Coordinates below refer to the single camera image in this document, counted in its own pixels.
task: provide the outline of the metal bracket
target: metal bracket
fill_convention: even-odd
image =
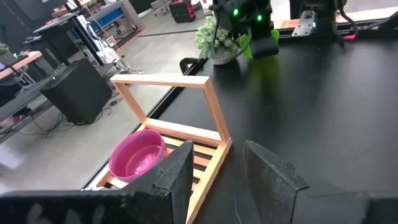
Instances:
[[[315,30],[317,13],[313,10],[306,10],[300,16],[300,21],[293,31],[292,37],[306,37]]]

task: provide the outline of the red object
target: red object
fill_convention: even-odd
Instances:
[[[350,40],[350,41],[354,41],[355,38],[356,38],[355,35],[347,35],[347,36],[344,37],[344,39],[347,39],[347,40]]]
[[[195,10],[191,2],[187,0],[170,3],[170,12],[175,22],[192,22],[196,19]]]

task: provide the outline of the black cable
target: black cable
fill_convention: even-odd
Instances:
[[[353,27],[354,27],[354,35],[355,37],[358,36],[358,25],[356,25],[356,22],[354,20],[352,20],[352,18],[350,18],[349,16],[347,16],[347,14],[345,13],[344,9],[343,9],[343,3],[341,2],[341,0],[339,0],[339,10],[340,10],[340,14],[341,16],[346,19]]]
[[[218,31],[219,26],[220,26],[220,14],[217,13],[216,27],[214,29],[213,40],[211,41],[211,45],[212,45],[211,53],[213,53],[213,55],[216,55],[215,46],[216,46],[217,31]]]
[[[241,50],[234,57],[241,55],[249,47],[251,38],[252,38],[251,28],[249,27],[248,28],[248,42],[246,43],[246,45],[243,48],[241,48]]]

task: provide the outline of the cable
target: cable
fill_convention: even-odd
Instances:
[[[218,31],[218,26],[219,25],[220,25],[220,14],[217,13],[216,27],[214,29],[213,40],[211,41],[211,45],[212,45],[211,53],[213,53],[213,55],[216,55],[215,46],[216,46],[217,31]]]
[[[340,14],[341,16],[346,19],[353,27],[354,27],[354,34],[353,35],[347,35],[347,36],[341,36],[338,33],[338,29],[337,29],[337,24],[334,21],[334,19],[331,20],[331,26],[333,28],[333,33],[336,36],[336,38],[338,39],[339,44],[343,45],[344,42],[351,42],[354,41],[355,38],[358,36],[358,25],[355,23],[354,20],[352,20],[349,16],[347,16],[347,14],[345,13],[344,9],[343,9],[343,3],[341,0],[338,0],[338,9],[340,10]]]

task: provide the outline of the wooden slat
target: wooden slat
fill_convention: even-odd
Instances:
[[[202,177],[205,175],[205,173],[201,170],[194,169],[193,170],[193,177],[196,177],[197,179],[202,179]]]
[[[143,125],[162,134],[175,136],[180,139],[191,139],[209,146],[218,146],[221,143],[220,134],[202,128],[194,128],[182,124],[175,124],[157,119],[148,118]]]
[[[124,101],[126,101],[127,105],[129,105],[130,109],[137,116],[138,120],[141,123],[143,123],[147,119],[147,115],[142,110],[142,108],[139,106],[136,99],[132,96],[129,88],[125,84],[114,83],[114,85],[115,85],[116,89],[118,90],[118,92],[120,93],[120,95],[123,97]]]
[[[196,215],[199,212],[199,208],[202,205],[208,191],[210,190],[211,185],[213,184],[214,179],[217,176],[217,173],[224,162],[224,159],[232,145],[232,139],[229,139],[228,142],[223,142],[217,148],[216,153],[206,168],[203,177],[200,179],[199,183],[195,187],[195,191],[191,194],[188,206],[188,215],[187,222],[188,224],[192,224]]]
[[[172,153],[173,151],[174,151],[174,149],[167,149],[167,152],[169,154]],[[193,157],[193,163],[197,164],[197,165],[201,165],[201,166],[207,167],[209,162],[210,162],[210,160],[208,160],[208,159],[204,159],[204,158],[201,158],[201,157],[198,157],[198,156],[194,156]]]
[[[97,174],[97,176],[94,178],[93,181],[87,186],[87,188],[93,188],[93,187],[104,187],[105,184],[107,183],[107,178],[110,176],[111,173],[109,171],[109,165],[106,165],[100,172]]]
[[[114,75],[113,83],[204,88],[209,77],[185,75]]]
[[[163,140],[166,144],[170,144],[172,146],[176,146],[176,147],[180,147],[182,145],[182,143],[184,143],[183,141],[180,140],[176,140],[176,139],[172,139],[172,138],[168,138],[168,137],[164,137],[163,136]],[[193,145],[193,150],[195,152],[200,152],[204,155],[208,155],[208,156],[213,156],[215,153],[214,149],[210,149],[204,146],[198,146],[198,145]]]
[[[127,186],[127,184],[128,184],[125,181],[122,181],[122,180],[119,180],[119,179],[113,177],[112,175],[109,175],[108,183],[112,184],[113,186],[115,186],[119,189],[122,189],[123,187]]]
[[[128,184],[125,181],[121,181],[121,180],[113,177],[111,174],[108,175],[107,181],[108,181],[108,183],[110,183],[111,185],[113,185],[119,189],[122,189],[123,187],[127,186],[127,184]],[[197,186],[197,184],[192,183],[191,190],[194,191],[196,186]]]
[[[197,185],[195,183],[192,183],[191,191],[194,191]]]
[[[226,127],[223,112],[218,103],[216,92],[214,91],[211,81],[208,80],[203,89],[207,104],[209,105],[210,114],[213,117],[214,124],[220,134],[221,140],[226,142],[229,139],[229,131]]]

